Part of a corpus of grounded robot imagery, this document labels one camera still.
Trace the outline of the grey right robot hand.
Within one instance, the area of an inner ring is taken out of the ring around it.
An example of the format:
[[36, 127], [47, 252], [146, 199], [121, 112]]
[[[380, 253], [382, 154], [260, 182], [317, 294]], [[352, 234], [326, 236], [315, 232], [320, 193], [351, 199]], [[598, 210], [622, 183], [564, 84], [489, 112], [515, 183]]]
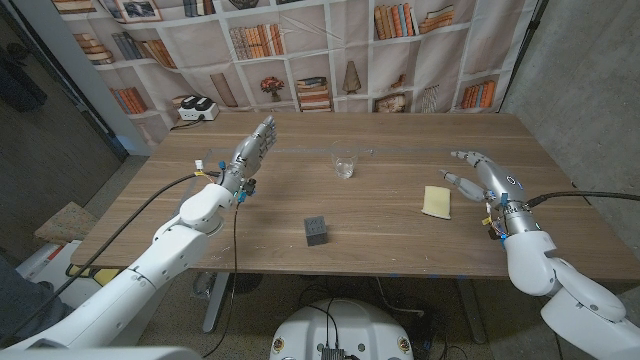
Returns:
[[540, 231], [526, 205], [526, 193], [517, 177], [489, 157], [475, 151], [454, 151], [453, 157], [469, 163], [482, 185], [441, 170], [443, 178], [453, 184], [467, 199], [484, 202], [493, 232], [500, 238], [519, 233]]

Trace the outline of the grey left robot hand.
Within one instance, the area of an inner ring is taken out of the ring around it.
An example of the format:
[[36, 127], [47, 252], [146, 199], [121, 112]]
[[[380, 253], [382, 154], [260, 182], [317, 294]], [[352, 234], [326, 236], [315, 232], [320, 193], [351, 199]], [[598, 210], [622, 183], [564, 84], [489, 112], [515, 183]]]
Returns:
[[276, 136], [275, 119], [269, 115], [235, 148], [219, 185], [231, 193], [238, 192], [258, 172], [262, 160], [276, 143]]

